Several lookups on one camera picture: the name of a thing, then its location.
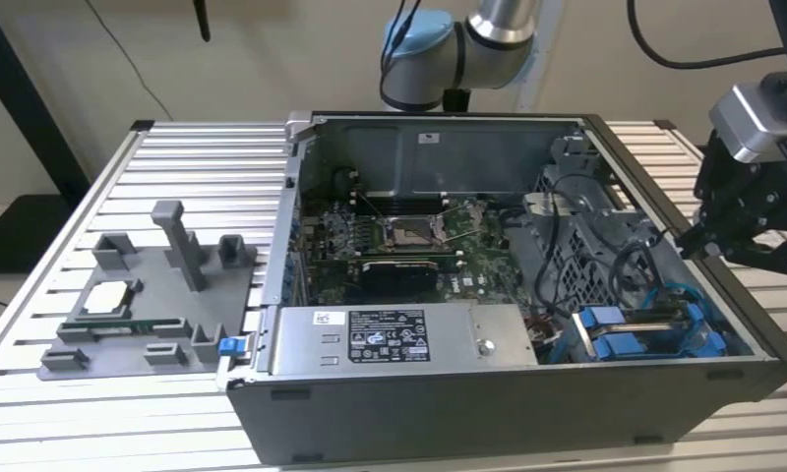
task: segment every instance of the power supply label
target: power supply label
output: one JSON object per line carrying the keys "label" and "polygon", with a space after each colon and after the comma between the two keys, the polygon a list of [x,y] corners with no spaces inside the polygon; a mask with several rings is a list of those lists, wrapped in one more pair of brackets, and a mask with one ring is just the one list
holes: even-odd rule
{"label": "power supply label", "polygon": [[423,310],[351,312],[351,361],[427,362],[430,332]]}

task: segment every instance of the aluminum extrusion table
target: aluminum extrusion table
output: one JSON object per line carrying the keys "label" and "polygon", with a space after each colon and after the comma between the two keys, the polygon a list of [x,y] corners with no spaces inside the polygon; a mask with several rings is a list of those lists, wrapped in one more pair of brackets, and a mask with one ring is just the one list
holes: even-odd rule
{"label": "aluminum extrusion table", "polygon": [[[677,130],[613,122],[613,130],[686,215],[700,151]],[[248,300],[260,305],[276,198],[286,163],[275,123],[159,123],[132,131],[39,267],[0,318],[0,471],[255,470],[259,464],[214,374],[41,382],[40,355],[96,264],[107,231],[163,245],[150,213],[183,200],[202,243],[240,233],[259,249]],[[765,239],[782,238],[770,233]],[[733,266],[787,332],[787,276]],[[256,309],[248,321],[256,323]],[[724,408],[674,445],[346,466],[354,471],[787,470],[787,384],[760,403]]]}

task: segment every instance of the sticker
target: sticker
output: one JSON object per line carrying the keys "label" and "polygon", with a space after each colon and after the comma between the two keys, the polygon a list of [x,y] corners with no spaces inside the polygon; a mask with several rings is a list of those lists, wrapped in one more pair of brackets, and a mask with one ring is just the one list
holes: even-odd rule
{"label": "sticker", "polygon": [[441,142],[441,133],[421,133],[418,143],[422,145],[437,145]]}
{"label": "sticker", "polygon": [[423,310],[354,311],[350,334],[348,351],[355,363],[427,362],[433,359]]}
{"label": "sticker", "polygon": [[346,312],[315,312],[315,325],[343,325],[347,320]]}

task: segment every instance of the barcode sticker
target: barcode sticker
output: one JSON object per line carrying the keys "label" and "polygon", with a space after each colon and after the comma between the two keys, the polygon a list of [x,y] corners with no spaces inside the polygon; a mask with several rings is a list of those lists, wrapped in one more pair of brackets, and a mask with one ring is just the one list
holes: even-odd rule
{"label": "barcode sticker", "polygon": [[421,133],[418,143],[422,145],[437,145],[441,142],[441,133]]}
{"label": "barcode sticker", "polygon": [[343,325],[347,320],[347,312],[315,312],[315,325]]}

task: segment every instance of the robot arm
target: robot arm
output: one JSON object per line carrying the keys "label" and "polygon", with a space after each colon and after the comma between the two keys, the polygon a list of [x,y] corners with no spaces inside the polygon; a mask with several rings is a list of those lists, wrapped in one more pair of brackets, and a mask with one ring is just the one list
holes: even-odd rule
{"label": "robot arm", "polygon": [[387,107],[430,111],[443,103],[446,90],[503,87],[529,56],[533,11],[533,0],[482,0],[463,22],[441,10],[419,10],[414,18],[389,24],[397,32],[394,41],[386,38],[393,43],[383,54],[391,60],[379,84]]}
{"label": "robot arm", "polygon": [[[787,53],[787,2],[770,7]],[[694,189],[702,205],[677,246],[685,258],[724,255],[787,274],[787,241],[777,248],[753,241],[768,230],[787,231],[787,72],[737,84],[710,117],[716,131]]]}

